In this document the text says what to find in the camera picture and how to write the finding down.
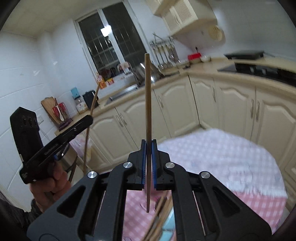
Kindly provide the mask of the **person's left hand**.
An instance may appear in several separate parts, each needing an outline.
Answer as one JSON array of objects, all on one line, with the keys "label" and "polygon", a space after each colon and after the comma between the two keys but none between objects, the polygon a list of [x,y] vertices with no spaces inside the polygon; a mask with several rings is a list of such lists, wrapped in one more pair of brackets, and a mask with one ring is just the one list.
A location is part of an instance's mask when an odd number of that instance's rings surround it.
[{"label": "person's left hand", "polygon": [[44,213],[71,188],[62,165],[55,163],[51,177],[30,184],[30,191],[39,210]]}]

